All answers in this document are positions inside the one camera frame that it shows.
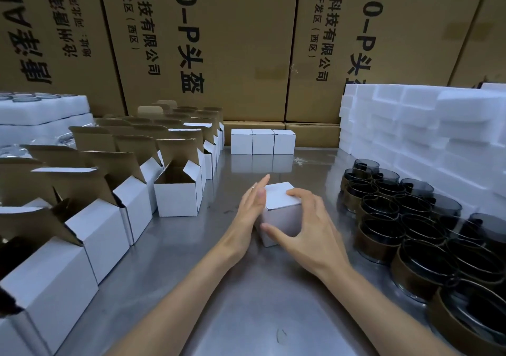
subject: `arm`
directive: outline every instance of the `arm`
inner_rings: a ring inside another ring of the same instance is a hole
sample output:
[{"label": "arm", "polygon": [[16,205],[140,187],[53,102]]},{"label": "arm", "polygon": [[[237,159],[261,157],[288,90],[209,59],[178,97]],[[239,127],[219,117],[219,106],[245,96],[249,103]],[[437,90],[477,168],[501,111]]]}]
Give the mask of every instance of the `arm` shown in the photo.
[{"label": "arm", "polygon": [[353,270],[340,233],[320,197],[298,188],[287,191],[287,194],[302,200],[300,234],[291,238],[267,224],[262,224],[262,229],[326,285],[381,356],[457,356]]},{"label": "arm", "polygon": [[232,224],[202,260],[106,356],[177,356],[209,297],[246,253],[251,230],[265,206],[266,175],[242,197]]}]

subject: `cardboard wall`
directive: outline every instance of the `cardboard wall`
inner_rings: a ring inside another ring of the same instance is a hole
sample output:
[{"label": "cardboard wall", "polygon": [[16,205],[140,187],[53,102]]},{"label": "cardboard wall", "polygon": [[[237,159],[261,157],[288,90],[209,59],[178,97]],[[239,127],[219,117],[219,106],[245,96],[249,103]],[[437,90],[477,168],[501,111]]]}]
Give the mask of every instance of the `cardboard wall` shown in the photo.
[{"label": "cardboard wall", "polygon": [[339,147],[339,125],[331,123],[287,123],[286,129],[295,132],[295,147]]},{"label": "cardboard wall", "polygon": [[104,0],[129,114],[168,99],[284,120],[295,1]]},{"label": "cardboard wall", "polygon": [[479,1],[299,0],[286,119],[337,123],[347,81],[446,85]]},{"label": "cardboard wall", "polygon": [[451,79],[454,87],[506,83],[506,0],[483,0]]},{"label": "cardboard wall", "polygon": [[86,95],[124,115],[100,0],[0,0],[0,90]]},{"label": "cardboard wall", "polygon": [[232,120],[225,120],[225,145],[230,145],[230,134],[232,128],[246,128],[246,129],[271,129],[271,130],[284,130],[285,124],[282,122],[236,122]]}]

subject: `metal table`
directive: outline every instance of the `metal table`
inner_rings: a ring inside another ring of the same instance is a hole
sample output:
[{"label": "metal table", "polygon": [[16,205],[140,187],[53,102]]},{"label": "metal table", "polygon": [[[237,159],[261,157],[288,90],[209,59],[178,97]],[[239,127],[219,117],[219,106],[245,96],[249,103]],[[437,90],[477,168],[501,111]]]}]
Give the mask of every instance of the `metal table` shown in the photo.
[{"label": "metal table", "polygon": [[[180,282],[217,243],[240,197],[269,165],[248,163],[225,148],[216,178],[208,180],[198,216],[153,218],[110,275],[57,353],[100,356]],[[325,199],[342,232],[353,267],[423,324],[424,305],[404,295],[389,269],[352,248],[354,218],[338,202],[341,176],[354,158],[336,149],[296,149],[272,172]],[[253,232],[245,257],[211,296],[181,355],[374,355],[376,350],[346,310],[280,246],[263,247]]]}]

